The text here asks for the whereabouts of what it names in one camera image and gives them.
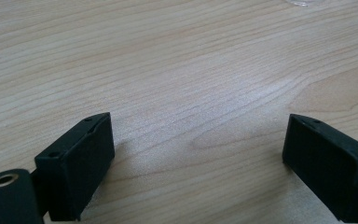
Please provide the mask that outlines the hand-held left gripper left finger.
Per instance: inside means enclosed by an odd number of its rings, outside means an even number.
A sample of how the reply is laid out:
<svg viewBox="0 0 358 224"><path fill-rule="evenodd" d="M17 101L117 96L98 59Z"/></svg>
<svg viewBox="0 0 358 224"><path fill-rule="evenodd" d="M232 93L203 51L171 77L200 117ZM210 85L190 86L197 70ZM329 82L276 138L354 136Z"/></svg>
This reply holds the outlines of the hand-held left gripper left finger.
<svg viewBox="0 0 358 224"><path fill-rule="evenodd" d="M115 157L111 115L82 119L35 158L53 221L81 219Z"/></svg>

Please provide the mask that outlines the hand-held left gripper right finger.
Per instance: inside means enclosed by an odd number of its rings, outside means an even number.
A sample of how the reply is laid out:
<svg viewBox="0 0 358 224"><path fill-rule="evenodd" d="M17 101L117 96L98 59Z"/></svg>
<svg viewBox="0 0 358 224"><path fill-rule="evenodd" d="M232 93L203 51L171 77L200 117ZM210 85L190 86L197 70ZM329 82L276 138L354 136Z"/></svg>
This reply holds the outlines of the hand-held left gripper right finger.
<svg viewBox="0 0 358 224"><path fill-rule="evenodd" d="M282 160L345 223L358 223L358 141L328 124L292 114Z"/></svg>

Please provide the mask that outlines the clear glass object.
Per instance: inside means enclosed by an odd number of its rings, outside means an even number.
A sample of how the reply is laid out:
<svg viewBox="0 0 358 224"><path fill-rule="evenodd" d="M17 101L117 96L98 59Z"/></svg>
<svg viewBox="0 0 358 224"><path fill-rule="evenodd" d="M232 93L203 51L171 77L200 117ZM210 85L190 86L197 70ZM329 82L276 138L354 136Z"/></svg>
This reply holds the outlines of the clear glass object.
<svg viewBox="0 0 358 224"><path fill-rule="evenodd" d="M311 6L320 5L325 0L285 0L285 1L289 4L299 7L311 7Z"/></svg>

